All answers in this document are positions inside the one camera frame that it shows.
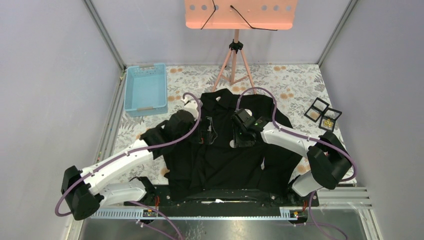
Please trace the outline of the black shirt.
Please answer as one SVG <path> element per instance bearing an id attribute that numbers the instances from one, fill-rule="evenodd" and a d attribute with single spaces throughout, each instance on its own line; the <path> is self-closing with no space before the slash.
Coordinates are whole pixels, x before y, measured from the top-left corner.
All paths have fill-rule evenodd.
<path id="1" fill-rule="evenodd" d="M 251 111 L 255 118 L 275 117 L 279 124 L 291 127 L 289 119 L 274 109 L 273 100 L 259 94 L 240 96 L 224 88 L 203 93 L 200 101 L 201 120 L 212 117 L 217 138 L 212 145 L 200 144 L 199 125 L 190 137 L 164 156 L 171 190 L 192 195 L 212 189 L 258 189 L 284 196 L 301 155 L 264 142 L 251 147 L 230 147 L 231 117 L 236 107 Z"/>

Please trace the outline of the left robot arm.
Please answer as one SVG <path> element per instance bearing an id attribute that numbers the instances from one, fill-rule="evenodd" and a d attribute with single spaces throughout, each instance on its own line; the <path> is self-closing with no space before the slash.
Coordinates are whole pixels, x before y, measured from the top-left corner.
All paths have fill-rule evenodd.
<path id="1" fill-rule="evenodd" d="M 120 153 L 84 169 L 74 165 L 67 168 L 55 214 L 58 217 L 71 215 L 77 221 L 93 215 L 106 202 L 107 197 L 101 191 L 110 181 L 141 163 L 170 154 L 179 142 L 194 133 L 201 114 L 201 109 L 179 110 Z"/>

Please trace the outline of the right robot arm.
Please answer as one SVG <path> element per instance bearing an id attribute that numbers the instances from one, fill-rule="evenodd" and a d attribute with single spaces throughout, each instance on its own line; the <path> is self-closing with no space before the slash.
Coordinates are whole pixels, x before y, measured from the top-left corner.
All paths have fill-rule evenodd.
<path id="1" fill-rule="evenodd" d="M 312 191 L 335 189 L 352 167 L 346 150 L 331 131 L 307 136 L 270 118 L 255 118 L 244 108 L 237 110 L 231 120 L 236 148 L 261 142 L 282 147 L 308 160 L 310 170 L 288 185 L 286 198 L 293 206 L 301 205 Z"/>

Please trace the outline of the black brooch display tray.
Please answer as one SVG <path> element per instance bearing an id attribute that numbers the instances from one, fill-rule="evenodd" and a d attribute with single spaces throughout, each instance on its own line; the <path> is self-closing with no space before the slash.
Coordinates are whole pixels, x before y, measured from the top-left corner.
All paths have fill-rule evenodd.
<path id="1" fill-rule="evenodd" d="M 312 122 L 319 123 L 319 129 L 333 132 L 342 114 L 342 111 L 331 108 L 328 102 L 316 97 L 303 115 Z"/>

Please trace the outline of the floral table mat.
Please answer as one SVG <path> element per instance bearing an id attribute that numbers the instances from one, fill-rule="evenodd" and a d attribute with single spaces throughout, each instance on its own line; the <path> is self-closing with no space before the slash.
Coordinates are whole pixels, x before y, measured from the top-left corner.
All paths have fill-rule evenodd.
<path id="1" fill-rule="evenodd" d="M 335 108 L 331 105 L 318 65 L 252 64 L 249 68 L 254 85 L 272 93 L 277 101 L 279 111 L 288 117 L 293 128 L 308 135 L 324 133 L 324 130 L 318 127 L 319 120 L 313 122 L 304 116 L 317 97 L 329 103 L 331 108 Z M 183 106 L 181 101 L 183 93 L 190 92 L 200 97 L 202 93 L 210 92 L 220 69 L 221 67 L 218 65 L 168 65 L 166 67 L 168 113 L 131 117 L 125 110 L 122 110 L 112 155 L 134 143 L 147 129 L 168 119 L 172 113 L 180 109 Z M 227 88 L 233 94 L 240 94 L 250 87 L 248 79 L 234 85 L 221 79 L 217 90 Z M 301 159 L 292 172 L 290 181 L 309 170 L 308 161 L 305 158 Z M 116 178 L 115 182 L 124 183 L 133 177 L 146 176 L 153 184 L 166 185 L 168 180 L 164 177 L 165 173 L 165 162 L 160 157 L 128 170 Z"/>

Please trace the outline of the light blue plastic basket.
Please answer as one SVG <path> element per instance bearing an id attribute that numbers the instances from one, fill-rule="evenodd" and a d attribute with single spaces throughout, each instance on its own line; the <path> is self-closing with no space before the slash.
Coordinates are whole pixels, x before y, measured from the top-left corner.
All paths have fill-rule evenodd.
<path id="1" fill-rule="evenodd" d="M 168 112 L 167 71 L 164 63 L 127 68 L 123 108 L 133 118 Z"/>

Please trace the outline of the pink music stand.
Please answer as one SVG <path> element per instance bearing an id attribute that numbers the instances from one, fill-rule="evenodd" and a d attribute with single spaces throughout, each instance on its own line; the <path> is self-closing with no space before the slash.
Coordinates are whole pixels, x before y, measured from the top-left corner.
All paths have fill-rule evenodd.
<path id="1" fill-rule="evenodd" d="M 255 86 L 240 31 L 290 30 L 297 5 L 297 0 L 184 0 L 185 24 L 189 29 L 234 31 L 213 91 L 221 80 L 234 85 L 247 79 L 251 87 Z"/>

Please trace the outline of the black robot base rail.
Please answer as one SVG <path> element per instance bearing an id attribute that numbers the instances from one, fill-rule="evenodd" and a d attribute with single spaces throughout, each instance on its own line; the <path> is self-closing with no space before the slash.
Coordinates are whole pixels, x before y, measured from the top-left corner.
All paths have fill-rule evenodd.
<path id="1" fill-rule="evenodd" d="M 320 205 L 318 196 L 287 196 L 258 189 L 211 189 L 186 195 L 168 185 L 156 185 L 139 201 L 167 217 L 177 218 L 288 218 L 295 211 Z"/>

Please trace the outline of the aluminium frame rail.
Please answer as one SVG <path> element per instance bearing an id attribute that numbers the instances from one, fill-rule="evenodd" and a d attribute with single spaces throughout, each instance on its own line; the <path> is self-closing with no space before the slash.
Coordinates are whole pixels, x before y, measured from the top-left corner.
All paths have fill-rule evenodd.
<path id="1" fill-rule="evenodd" d="M 103 23 L 103 20 L 98 13 L 96 6 L 94 5 L 92 0 L 82 0 L 83 4 L 85 5 L 90 17 L 92 18 L 97 30 L 100 33 L 100 36 L 102 37 L 104 43 L 106 44 L 106 47 L 110 51 L 113 59 L 115 60 L 116 64 L 120 68 L 121 71 L 124 71 L 126 69 L 126 64 L 124 63 L 117 47 L 115 46 L 105 24 Z"/>

